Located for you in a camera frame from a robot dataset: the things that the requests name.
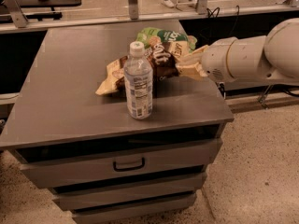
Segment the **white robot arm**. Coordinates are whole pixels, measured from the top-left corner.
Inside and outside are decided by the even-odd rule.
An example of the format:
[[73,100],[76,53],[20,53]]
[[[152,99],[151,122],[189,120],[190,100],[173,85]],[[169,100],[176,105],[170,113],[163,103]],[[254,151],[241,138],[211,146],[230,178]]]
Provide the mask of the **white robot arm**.
[[299,19],[285,20],[268,35],[223,38],[179,58],[181,76],[215,82],[299,83]]

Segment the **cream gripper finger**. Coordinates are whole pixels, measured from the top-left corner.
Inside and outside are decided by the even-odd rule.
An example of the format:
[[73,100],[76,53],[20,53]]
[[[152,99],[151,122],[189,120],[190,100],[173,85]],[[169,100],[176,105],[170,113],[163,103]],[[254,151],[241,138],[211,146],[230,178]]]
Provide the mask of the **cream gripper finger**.
[[180,77],[189,77],[194,80],[201,80],[207,77],[207,73],[202,65],[202,56],[208,45],[204,45],[192,53],[180,57],[176,62],[176,68]]

